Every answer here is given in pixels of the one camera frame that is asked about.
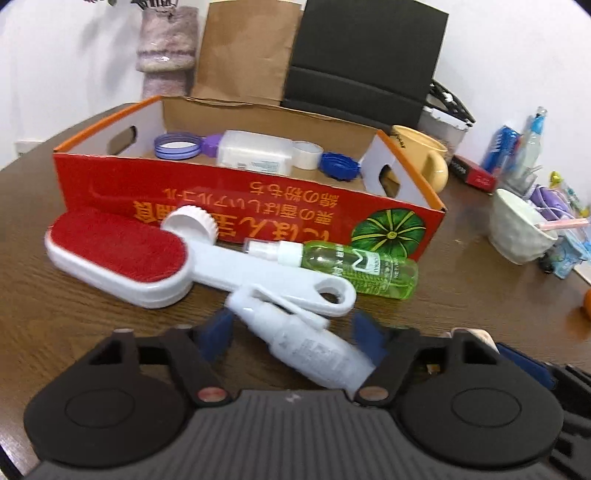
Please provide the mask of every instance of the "green pumpkin illustration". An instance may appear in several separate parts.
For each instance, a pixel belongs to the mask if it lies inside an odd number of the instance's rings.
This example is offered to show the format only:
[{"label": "green pumpkin illustration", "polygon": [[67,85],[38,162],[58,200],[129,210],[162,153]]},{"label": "green pumpkin illustration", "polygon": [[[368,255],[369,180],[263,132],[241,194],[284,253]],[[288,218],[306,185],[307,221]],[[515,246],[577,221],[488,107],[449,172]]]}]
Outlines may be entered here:
[{"label": "green pumpkin illustration", "polygon": [[423,219],[412,210],[380,210],[355,227],[351,246],[392,257],[407,257],[417,249],[425,231]]}]

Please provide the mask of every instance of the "green spray bottle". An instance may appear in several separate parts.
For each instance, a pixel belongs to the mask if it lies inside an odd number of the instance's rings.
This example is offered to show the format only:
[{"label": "green spray bottle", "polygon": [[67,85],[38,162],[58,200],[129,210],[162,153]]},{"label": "green spray bottle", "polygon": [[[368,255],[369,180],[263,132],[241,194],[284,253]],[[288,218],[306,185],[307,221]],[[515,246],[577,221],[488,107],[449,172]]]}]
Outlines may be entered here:
[{"label": "green spray bottle", "polygon": [[244,252],[282,265],[343,277],[353,284],[358,293],[391,299],[406,300],[418,281],[418,267],[414,260],[331,242],[298,244],[248,238],[244,243]]}]

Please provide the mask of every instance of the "wooden table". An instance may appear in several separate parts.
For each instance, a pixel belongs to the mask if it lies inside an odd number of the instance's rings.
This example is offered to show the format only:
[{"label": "wooden table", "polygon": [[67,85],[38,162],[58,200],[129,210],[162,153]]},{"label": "wooden table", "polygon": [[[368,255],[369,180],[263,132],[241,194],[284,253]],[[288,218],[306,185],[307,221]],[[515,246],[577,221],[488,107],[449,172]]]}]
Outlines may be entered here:
[{"label": "wooden table", "polygon": [[[155,335],[179,323],[201,323],[226,296],[195,285],[176,305],[144,310],[51,265],[43,236],[64,212],[51,151],[96,120],[52,138],[0,172],[0,442],[23,471],[36,457],[22,414],[40,388],[116,327]],[[383,323],[431,335],[481,327],[533,357],[591,371],[591,323],[579,308],[587,284],[577,274],[559,280],[535,264],[519,267],[502,258],[485,236],[491,203],[486,194],[450,179],[441,198],[449,213],[419,263],[414,297],[401,302],[361,295],[356,306]],[[348,318],[334,320],[332,328],[349,338]],[[232,348],[216,371],[233,393],[313,388],[242,325],[236,325]]]}]

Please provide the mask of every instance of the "purple bottle cap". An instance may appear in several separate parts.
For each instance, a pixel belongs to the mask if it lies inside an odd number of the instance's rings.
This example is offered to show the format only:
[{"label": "purple bottle cap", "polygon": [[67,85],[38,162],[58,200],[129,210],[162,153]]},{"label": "purple bottle cap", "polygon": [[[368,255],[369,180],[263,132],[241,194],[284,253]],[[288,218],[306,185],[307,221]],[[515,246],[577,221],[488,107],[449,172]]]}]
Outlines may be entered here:
[{"label": "purple bottle cap", "polygon": [[206,154],[209,158],[217,157],[217,147],[222,140],[223,134],[214,134],[205,137],[201,152]]}]

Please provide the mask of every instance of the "ceramic bowl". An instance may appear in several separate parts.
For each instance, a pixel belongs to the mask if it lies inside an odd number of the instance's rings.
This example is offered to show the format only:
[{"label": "ceramic bowl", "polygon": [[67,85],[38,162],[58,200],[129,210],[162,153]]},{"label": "ceramic bowl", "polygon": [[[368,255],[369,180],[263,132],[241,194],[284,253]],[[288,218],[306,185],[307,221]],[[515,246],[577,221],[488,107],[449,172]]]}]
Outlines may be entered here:
[{"label": "ceramic bowl", "polygon": [[503,257],[522,265],[544,255],[558,240],[556,232],[542,232],[535,226],[545,221],[517,195],[498,189],[492,201],[489,239]]}]

